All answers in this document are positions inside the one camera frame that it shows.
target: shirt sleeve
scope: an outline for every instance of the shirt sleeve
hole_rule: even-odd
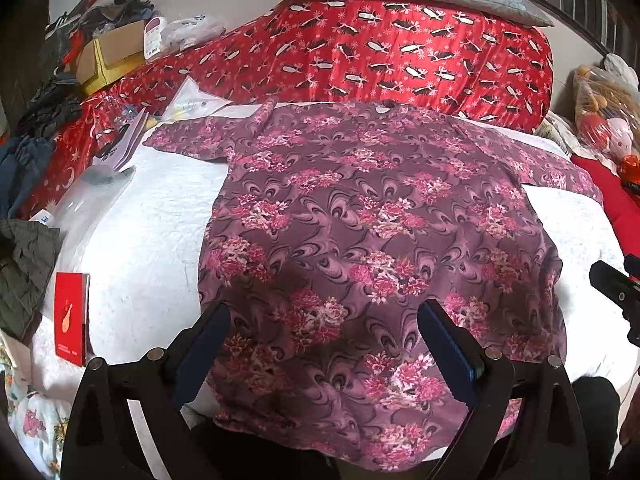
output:
[[[198,160],[226,158],[229,152],[250,154],[253,140],[264,131],[276,103],[268,99],[247,118],[205,117],[162,124],[143,145]]]

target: blue gripper pad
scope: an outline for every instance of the blue gripper pad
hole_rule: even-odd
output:
[[[171,363],[170,375],[174,382],[172,404],[180,410],[187,402],[196,398],[207,373],[215,361],[222,344],[229,334],[231,314],[224,303],[210,306],[193,328],[184,331],[188,336],[186,341],[180,341],[178,336],[169,346],[171,351],[174,344],[178,346],[178,354],[182,358]]]
[[[477,398],[476,380],[484,372],[478,355],[480,345],[466,329],[450,320],[436,300],[420,305],[418,330],[453,397],[472,409]]]

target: screw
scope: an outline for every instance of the screw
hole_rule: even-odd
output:
[[[89,361],[89,368],[91,370],[98,370],[104,364],[104,359],[101,357],[94,357]]]
[[[557,355],[550,355],[546,358],[546,362],[552,365],[553,368],[559,368],[562,366],[562,361]]]
[[[164,356],[163,348],[152,348],[146,353],[146,358],[150,361],[159,361]]]
[[[484,350],[484,355],[486,355],[492,361],[497,361],[502,357],[502,352],[500,352],[497,348],[493,346],[489,346],[489,348]]]

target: gray jacket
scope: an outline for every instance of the gray jacket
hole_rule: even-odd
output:
[[[21,341],[42,308],[59,236],[39,222],[0,219],[0,329]]]

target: purple floral shirt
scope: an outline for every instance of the purple floral shirt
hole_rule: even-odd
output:
[[[563,158],[423,108],[356,103],[268,101],[145,144],[228,159],[199,272],[203,308],[232,311],[208,379],[224,428],[371,470],[448,446],[466,407],[418,332],[427,298],[510,358],[566,354],[562,261],[522,188],[601,200]]]

